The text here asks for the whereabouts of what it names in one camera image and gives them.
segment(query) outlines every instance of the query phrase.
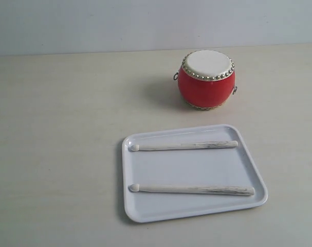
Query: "tray rim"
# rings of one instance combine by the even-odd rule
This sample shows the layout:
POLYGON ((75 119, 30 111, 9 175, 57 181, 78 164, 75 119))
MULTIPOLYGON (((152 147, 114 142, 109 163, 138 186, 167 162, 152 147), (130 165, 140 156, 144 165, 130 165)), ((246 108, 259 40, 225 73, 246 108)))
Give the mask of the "tray rim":
POLYGON ((239 130, 232 126, 232 125, 229 125, 229 124, 217 124, 217 125, 206 125, 206 126, 196 126, 196 127, 187 127, 187 128, 179 128, 179 129, 167 129, 167 130, 159 130, 159 131, 151 131, 151 132, 143 132, 143 133, 136 133, 136 134, 132 134, 132 135, 129 135, 127 136, 123 142, 122 142, 122 171, 123 171, 123 197, 124 197, 124 210, 125 210, 125 213, 126 215, 133 221, 135 222, 138 222, 138 223, 147 223, 147 222, 155 222, 155 221, 164 221, 164 220, 171 220, 171 219, 180 219, 180 218, 188 218, 188 217, 193 217, 193 216, 201 216, 201 215, 208 215, 208 214, 217 214, 217 213, 225 213, 225 212, 228 212, 228 211, 236 211, 236 210, 242 210, 242 209, 249 209, 249 208, 254 208, 254 207, 259 207, 259 206, 262 206, 264 203, 266 203, 266 201, 268 200, 268 197, 269 197, 269 193, 268 193, 268 189, 261 177, 261 174, 258 170, 258 168, 256 167, 256 164, 245 144, 245 141, 242 137, 242 135, 240 134, 239 130), (176 130, 192 130, 192 129, 205 129, 205 128, 218 128, 218 127, 227 127, 227 128, 230 128, 232 129, 233 131, 235 131, 235 133, 237 134, 237 136, 239 137, 243 147, 244 147, 244 150, 248 156, 248 158, 250 159, 250 162, 253 166, 253 169, 255 171, 255 174, 256 176, 258 177, 259 181, 260 181, 260 184, 264 190, 264 196, 261 200, 257 201, 257 202, 254 202, 254 203, 248 203, 248 204, 241 204, 241 205, 232 205, 232 206, 227 206, 227 207, 219 207, 219 208, 215 208, 215 209, 206 209, 206 210, 201 210, 201 211, 191 211, 191 212, 188 212, 188 213, 185 213, 184 216, 178 216, 176 217, 175 215, 173 217, 149 217, 147 219, 145 218, 139 218, 139 217, 136 217, 135 215, 133 215, 131 212, 130 212, 130 209, 128 208, 127 206, 127 201, 126 201, 126 194, 127 194, 127 191, 128 191, 128 188, 127 188, 127 184, 126 184, 126 179, 125 179, 125 143, 127 142, 128 139, 134 137, 134 136, 139 136, 139 135, 144 135, 144 134, 157 134, 157 133, 168 133, 168 132, 172 132, 172 131, 176 131, 176 130))

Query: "tray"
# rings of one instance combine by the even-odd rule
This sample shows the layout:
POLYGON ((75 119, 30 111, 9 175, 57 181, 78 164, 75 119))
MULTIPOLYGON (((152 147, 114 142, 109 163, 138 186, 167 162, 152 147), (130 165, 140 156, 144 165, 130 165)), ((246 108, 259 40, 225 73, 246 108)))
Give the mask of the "tray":
POLYGON ((261 206, 266 186, 238 130, 230 125, 134 134, 122 144, 125 212, 133 221, 151 222, 261 206), (131 152, 134 144, 236 140, 237 148, 131 152), (130 192, 133 184, 253 186, 250 197, 130 192))

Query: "white wall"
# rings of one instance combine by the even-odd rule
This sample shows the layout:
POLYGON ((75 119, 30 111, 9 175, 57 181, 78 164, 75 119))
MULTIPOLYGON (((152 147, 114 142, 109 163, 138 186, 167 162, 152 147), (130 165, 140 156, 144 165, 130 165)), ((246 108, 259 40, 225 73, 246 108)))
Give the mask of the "white wall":
POLYGON ((312 42, 312 0, 0 0, 0 55, 312 42))

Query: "drumstick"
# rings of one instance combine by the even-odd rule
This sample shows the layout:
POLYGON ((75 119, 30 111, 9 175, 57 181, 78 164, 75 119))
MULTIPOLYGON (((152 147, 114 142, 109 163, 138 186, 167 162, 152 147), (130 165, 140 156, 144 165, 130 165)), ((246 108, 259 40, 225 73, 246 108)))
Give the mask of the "drumstick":
POLYGON ((236 140, 204 143, 183 143, 183 144, 159 144, 159 145, 131 145, 130 150, 136 151, 159 151, 159 150, 182 150, 182 149, 203 149, 203 148, 235 148, 238 146, 236 140))
POLYGON ((216 195, 252 196, 255 194, 253 187, 236 186, 180 186, 180 185, 140 185, 129 186, 131 192, 162 192, 162 193, 196 193, 216 195))

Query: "small drum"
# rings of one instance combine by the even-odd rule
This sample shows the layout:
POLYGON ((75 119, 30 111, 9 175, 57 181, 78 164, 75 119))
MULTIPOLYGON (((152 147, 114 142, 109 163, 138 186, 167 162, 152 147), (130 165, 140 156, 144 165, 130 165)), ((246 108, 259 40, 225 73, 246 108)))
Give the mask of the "small drum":
POLYGON ((214 50, 198 50, 188 54, 174 75, 183 98, 190 105, 209 110, 223 104, 236 92, 232 60, 214 50))

